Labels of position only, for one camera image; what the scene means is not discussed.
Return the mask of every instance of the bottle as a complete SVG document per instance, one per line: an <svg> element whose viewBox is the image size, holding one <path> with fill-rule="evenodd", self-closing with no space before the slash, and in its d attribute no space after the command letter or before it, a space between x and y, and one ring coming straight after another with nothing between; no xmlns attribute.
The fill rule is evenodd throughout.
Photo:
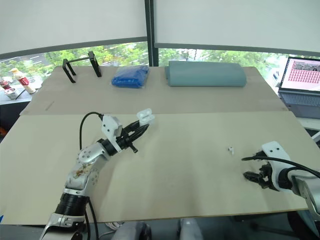
<svg viewBox="0 0 320 240"><path fill-rule="evenodd" d="M4 90L11 89L8 81L5 81L3 78L0 77L0 86L4 88Z"/></svg>
<svg viewBox="0 0 320 240"><path fill-rule="evenodd" d="M18 70L18 68L12 68L11 72L13 72L13 77L21 83L29 94L33 94L36 91L33 87L29 86L29 80L26 78L24 73Z"/></svg>

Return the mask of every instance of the black cable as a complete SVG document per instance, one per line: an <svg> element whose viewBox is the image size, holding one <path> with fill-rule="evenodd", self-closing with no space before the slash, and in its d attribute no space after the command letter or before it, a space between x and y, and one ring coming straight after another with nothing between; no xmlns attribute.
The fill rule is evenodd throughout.
<svg viewBox="0 0 320 240"><path fill-rule="evenodd" d="M79 148L80 148L80 150L82 149L82 127L83 127L83 125L84 125L84 122L85 122L86 118L87 118L89 115L92 115L92 114L98 115L101 120L102 120L102 118L103 118L103 114L101 114L101 113L99 113L99 112L96 112L96 111L91 111L91 112L87 113L86 115L84 115L84 117L83 117L82 120L81 120L80 129L79 129ZM96 240L99 240L99 232L98 232L98 225L97 225L96 214L95 214L94 208L93 208L93 206L92 206L92 203L91 203L91 201L90 201L90 198L89 198L88 203L89 203L90 210L91 210L92 217L93 217L94 228L95 228L95 237L96 237ZM88 237L87 237L87 239L90 240L91 230L90 230L90 223L89 223L87 211L84 212L84 216L85 216L85 222L86 222L86 225L87 225L87 232L88 232Z"/></svg>
<svg viewBox="0 0 320 240"><path fill-rule="evenodd" d="M90 201L90 198L89 198L88 203L89 203L89 207L90 207L90 210L91 210L91 213L92 213L92 217L93 217L94 229L95 229L95 238L96 238L96 240L99 240L99 232L98 232L98 224L97 224L96 214L95 214L94 208L92 206L92 203Z"/></svg>
<svg viewBox="0 0 320 240"><path fill-rule="evenodd" d="M281 163L285 163L285 164L290 164L293 166L296 166L298 168L300 168L301 170L304 170L306 172L309 172L313 175L315 175L317 178L320 179L320 172L312 170L311 168L308 168L304 165L301 165L299 163L293 162L293 161L289 161L289 160L285 160L285 159L281 159L281 158L277 158L277 157L269 157L269 156L248 156L248 157L244 157L241 159L242 161L249 161L249 160L269 160L269 161L276 161L276 162L281 162Z"/></svg>
<svg viewBox="0 0 320 240"><path fill-rule="evenodd" d="M90 238L91 238L91 230L90 230L90 222L89 222L89 219L88 219L87 210L84 212L84 217L85 217L86 229L87 229L87 232L88 232L88 235L87 235L86 239L90 240Z"/></svg>
<svg viewBox="0 0 320 240"><path fill-rule="evenodd" d="M96 114L99 116L99 118L102 118L103 114L101 113L98 113L96 111L91 111L89 113L87 113L83 118L82 118L82 121L80 123L80 130L79 130L79 146L80 146L80 150L82 149L82 126L86 120L86 118L89 116L89 115L92 115L92 114Z"/></svg>

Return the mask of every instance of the small white object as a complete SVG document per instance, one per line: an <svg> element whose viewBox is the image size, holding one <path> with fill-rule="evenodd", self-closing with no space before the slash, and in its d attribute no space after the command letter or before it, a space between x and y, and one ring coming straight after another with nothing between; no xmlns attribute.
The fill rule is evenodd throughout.
<svg viewBox="0 0 320 240"><path fill-rule="evenodd" d="M155 122L155 116L152 115L151 108L147 108L145 110L142 110L136 114L137 118L139 119L140 126L146 125L146 124L153 124Z"/></svg>
<svg viewBox="0 0 320 240"><path fill-rule="evenodd" d="M4 94L7 95L12 100L15 100L18 97L18 94L15 88L9 88L4 90Z"/></svg>
<svg viewBox="0 0 320 240"><path fill-rule="evenodd" d="M235 150L232 146L228 148L228 151L231 153L231 155L235 154Z"/></svg>
<svg viewBox="0 0 320 240"><path fill-rule="evenodd" d="M101 130L104 135L107 136L108 140L117 150L117 152L120 153L122 150L117 143L117 137L121 135L122 124L119 119L115 116L110 116L107 114L103 115Z"/></svg>

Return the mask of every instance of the laptop keyboard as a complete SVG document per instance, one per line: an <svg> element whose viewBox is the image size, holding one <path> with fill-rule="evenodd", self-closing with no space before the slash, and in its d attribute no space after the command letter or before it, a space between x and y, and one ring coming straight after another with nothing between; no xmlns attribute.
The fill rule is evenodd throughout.
<svg viewBox="0 0 320 240"><path fill-rule="evenodd" d="M282 93L281 97L287 104L299 104L320 107L320 96Z"/></svg>

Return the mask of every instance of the black metal stand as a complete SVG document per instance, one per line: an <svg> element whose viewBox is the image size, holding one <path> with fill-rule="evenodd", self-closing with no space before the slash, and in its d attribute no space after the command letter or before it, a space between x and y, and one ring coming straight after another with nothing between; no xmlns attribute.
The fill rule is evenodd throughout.
<svg viewBox="0 0 320 240"><path fill-rule="evenodd" d="M75 71L73 70L73 68L71 67L71 64L70 64L70 63L72 63L72 62L77 62L77 61L81 61L81 60L86 60L86 59L89 59L89 60L90 60L91 65L92 65L92 67L93 67L93 70L95 71L96 76L97 76L97 77L101 77L101 76L102 76L102 75L101 75L100 66L99 66L99 64L98 64L98 61L97 61L97 59L96 59L96 56L95 56L94 52L93 52L93 51L89 51L89 52L88 52L88 57L83 57L83 58L74 59L74 60L70 60L70 61L68 61L68 59L66 59L66 58L63 59L62 68L63 68L65 74L67 75L67 77L69 78L69 80L70 80L71 83L73 83L73 84L76 83L76 81L75 81L75 80L73 79L73 77L71 76L71 74L72 74L73 76L75 76L76 73L75 73Z"/></svg>

